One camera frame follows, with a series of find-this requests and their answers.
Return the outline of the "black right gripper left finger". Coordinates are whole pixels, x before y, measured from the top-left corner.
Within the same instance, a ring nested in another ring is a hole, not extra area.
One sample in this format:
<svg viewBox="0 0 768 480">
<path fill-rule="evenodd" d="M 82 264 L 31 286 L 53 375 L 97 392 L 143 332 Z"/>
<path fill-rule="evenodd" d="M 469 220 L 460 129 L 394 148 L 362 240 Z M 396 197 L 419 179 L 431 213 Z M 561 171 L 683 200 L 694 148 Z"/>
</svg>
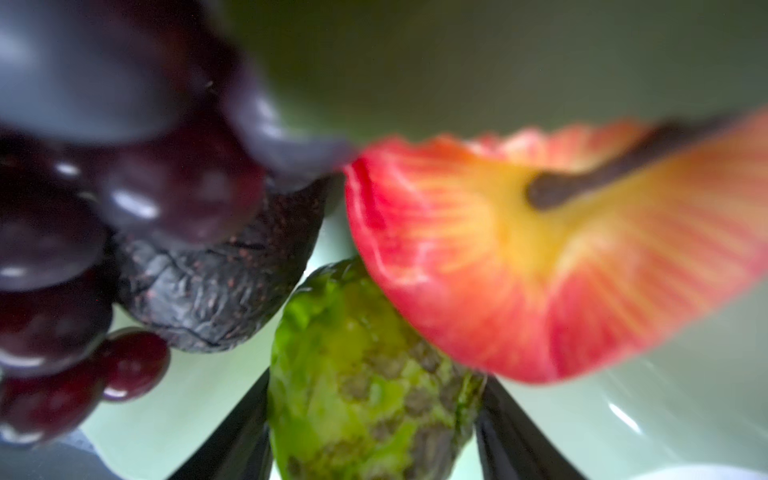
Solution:
<svg viewBox="0 0 768 480">
<path fill-rule="evenodd" d="M 269 479 L 273 456 L 267 423 L 269 370 L 170 479 Z"/>
</svg>

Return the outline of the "red apple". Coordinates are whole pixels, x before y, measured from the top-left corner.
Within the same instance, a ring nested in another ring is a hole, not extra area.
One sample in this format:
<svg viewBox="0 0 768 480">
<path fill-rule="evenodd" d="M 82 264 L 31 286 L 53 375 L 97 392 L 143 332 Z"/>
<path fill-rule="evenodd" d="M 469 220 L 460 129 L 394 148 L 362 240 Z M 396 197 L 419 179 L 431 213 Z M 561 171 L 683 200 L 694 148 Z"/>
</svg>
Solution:
<svg viewBox="0 0 768 480">
<path fill-rule="evenodd" d="M 356 248 L 461 363 L 529 384 L 654 348 L 767 274 L 767 112 L 612 179 L 657 127 L 389 138 L 347 165 Z"/>
</svg>

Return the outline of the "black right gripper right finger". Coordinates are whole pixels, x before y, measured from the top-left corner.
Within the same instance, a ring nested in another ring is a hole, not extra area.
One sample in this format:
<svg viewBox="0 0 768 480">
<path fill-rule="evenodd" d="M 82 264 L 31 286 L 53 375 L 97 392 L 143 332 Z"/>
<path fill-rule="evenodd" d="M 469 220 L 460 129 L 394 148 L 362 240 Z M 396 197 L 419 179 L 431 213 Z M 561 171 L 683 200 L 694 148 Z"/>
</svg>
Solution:
<svg viewBox="0 0 768 480">
<path fill-rule="evenodd" d="M 487 379 L 475 437 L 485 480 L 583 480 L 502 383 Z"/>
</svg>

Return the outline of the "green apple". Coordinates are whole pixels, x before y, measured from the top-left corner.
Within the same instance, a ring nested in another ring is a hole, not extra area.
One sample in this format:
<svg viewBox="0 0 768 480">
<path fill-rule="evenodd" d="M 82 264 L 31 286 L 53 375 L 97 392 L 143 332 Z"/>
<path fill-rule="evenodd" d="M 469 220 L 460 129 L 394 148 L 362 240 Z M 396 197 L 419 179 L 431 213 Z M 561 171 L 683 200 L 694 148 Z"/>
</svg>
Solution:
<svg viewBox="0 0 768 480">
<path fill-rule="evenodd" d="M 272 455 L 285 479 L 446 479 L 486 381 L 405 321 L 359 258 L 326 265 L 275 332 Z"/>
</svg>

